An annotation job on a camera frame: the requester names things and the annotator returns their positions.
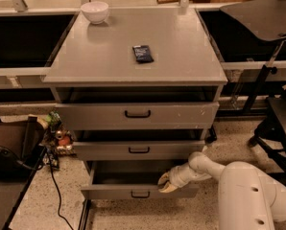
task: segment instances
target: floor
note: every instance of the floor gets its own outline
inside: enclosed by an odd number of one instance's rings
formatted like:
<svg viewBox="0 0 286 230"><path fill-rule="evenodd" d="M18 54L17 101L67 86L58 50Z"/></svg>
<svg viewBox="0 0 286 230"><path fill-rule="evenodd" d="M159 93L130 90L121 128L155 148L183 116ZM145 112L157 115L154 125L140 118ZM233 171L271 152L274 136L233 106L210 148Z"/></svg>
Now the floor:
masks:
<svg viewBox="0 0 286 230"><path fill-rule="evenodd" d="M53 107L38 108L29 105L0 106L0 115L5 122L26 119L29 113L44 117ZM204 152L216 162L249 162L258 168L280 172L280 168L259 148L249 149L247 141L260 118L217 119L214 127L217 141L209 144ZM54 171L61 195L61 214L74 229L78 229L83 207L82 185L88 184L88 174L76 156L61 156L60 170ZM194 198L99 200L90 211L88 230L131 229L219 229L217 183L209 179L199 183ZM59 218L59 198L48 167L36 173L31 187L17 211L11 228L13 230L68 230L66 222ZM286 222L278 223L275 230L286 230Z"/></svg>

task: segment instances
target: bag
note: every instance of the bag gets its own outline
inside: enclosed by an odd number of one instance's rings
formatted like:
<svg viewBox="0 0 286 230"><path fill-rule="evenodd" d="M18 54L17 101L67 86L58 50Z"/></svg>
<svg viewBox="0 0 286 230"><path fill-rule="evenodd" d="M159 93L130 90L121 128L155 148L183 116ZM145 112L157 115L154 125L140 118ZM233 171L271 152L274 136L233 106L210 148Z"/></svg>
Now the bag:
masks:
<svg viewBox="0 0 286 230"><path fill-rule="evenodd" d="M37 117L4 123L0 119L0 173L35 170L26 164L43 139L45 130Z"/></svg>

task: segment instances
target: bowl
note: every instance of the bowl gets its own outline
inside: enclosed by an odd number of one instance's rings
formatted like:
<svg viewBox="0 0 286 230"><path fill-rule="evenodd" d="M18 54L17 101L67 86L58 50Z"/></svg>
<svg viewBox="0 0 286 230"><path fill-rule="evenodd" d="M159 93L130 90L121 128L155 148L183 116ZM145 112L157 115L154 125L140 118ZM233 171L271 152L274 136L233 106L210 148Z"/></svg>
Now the bowl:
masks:
<svg viewBox="0 0 286 230"><path fill-rule="evenodd" d="M81 6L84 17L92 24L101 24L108 16L108 4L105 2L89 2Z"/></svg>

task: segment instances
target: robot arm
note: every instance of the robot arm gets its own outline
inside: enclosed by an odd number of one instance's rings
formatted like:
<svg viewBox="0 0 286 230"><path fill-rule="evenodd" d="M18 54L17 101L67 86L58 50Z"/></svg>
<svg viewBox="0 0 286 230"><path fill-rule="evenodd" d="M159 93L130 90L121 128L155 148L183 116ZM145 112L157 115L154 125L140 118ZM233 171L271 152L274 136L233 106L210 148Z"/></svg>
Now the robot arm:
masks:
<svg viewBox="0 0 286 230"><path fill-rule="evenodd" d="M219 182L220 230L274 230L274 221L286 220L286 187L245 162L223 166L194 152L188 163L161 176L159 190L170 193L211 177Z"/></svg>

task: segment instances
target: power cord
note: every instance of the power cord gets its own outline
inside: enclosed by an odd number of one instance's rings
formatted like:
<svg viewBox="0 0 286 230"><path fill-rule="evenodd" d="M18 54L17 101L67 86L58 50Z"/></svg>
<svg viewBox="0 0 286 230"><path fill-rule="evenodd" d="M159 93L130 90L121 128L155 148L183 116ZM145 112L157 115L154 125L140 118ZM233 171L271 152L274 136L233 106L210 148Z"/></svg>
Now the power cord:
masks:
<svg viewBox="0 0 286 230"><path fill-rule="evenodd" d="M68 222L67 218L64 217L64 216L62 216L62 215L60 214L60 206L61 206L61 204L62 204L62 197L61 197L61 195L60 195L59 186L58 186L57 181L56 181L56 179L55 179L55 177L54 177L53 165L52 165L52 163L51 163L51 159L50 159L50 155L49 155L49 153L48 153L48 150L46 150L46 154L47 154L48 161L49 161L51 177L53 178L53 181L54 181L54 183L55 183L55 186L56 186L56 189L57 189L57 192L58 192L58 195L59 195L58 216L66 221L66 223L68 224L68 226L70 227L70 229L74 230L74 228L73 228L73 227L71 226L71 224Z"/></svg>

